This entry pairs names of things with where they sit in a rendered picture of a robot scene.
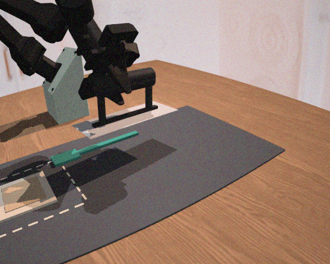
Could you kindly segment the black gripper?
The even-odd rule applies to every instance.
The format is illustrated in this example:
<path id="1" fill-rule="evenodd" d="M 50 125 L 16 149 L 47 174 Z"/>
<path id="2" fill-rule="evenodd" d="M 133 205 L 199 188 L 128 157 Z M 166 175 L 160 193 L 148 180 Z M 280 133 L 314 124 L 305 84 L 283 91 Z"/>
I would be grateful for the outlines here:
<path id="1" fill-rule="evenodd" d="M 94 79 L 105 75 L 126 94 L 132 92 L 126 64 L 130 49 L 126 49 L 120 41 L 133 43 L 137 35 L 138 31 L 132 24 L 120 23 L 106 25 L 102 32 L 89 29 L 79 36 L 76 54 L 86 61 L 86 71 L 93 70 L 81 82 L 78 94 L 82 100 L 96 97 Z"/>

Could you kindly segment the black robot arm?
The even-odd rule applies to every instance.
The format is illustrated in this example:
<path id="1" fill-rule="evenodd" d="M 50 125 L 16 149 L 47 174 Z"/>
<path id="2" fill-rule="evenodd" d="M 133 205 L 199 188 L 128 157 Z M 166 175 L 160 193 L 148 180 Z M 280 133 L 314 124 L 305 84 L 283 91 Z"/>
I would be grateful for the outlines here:
<path id="1" fill-rule="evenodd" d="M 40 3 L 35 0 L 0 0 L 0 9 L 30 24 L 35 34 L 48 43 L 61 41 L 69 30 L 75 43 L 79 36 L 89 29 L 99 29 L 94 21 L 92 0 L 55 0 L 54 3 Z M 46 48 L 34 37 L 22 36 L 0 15 L 0 41 L 10 51 L 11 58 L 27 76 L 34 73 L 52 82 L 61 63 L 46 57 Z M 130 53 L 127 68 L 140 57 L 137 43 L 124 43 Z"/>

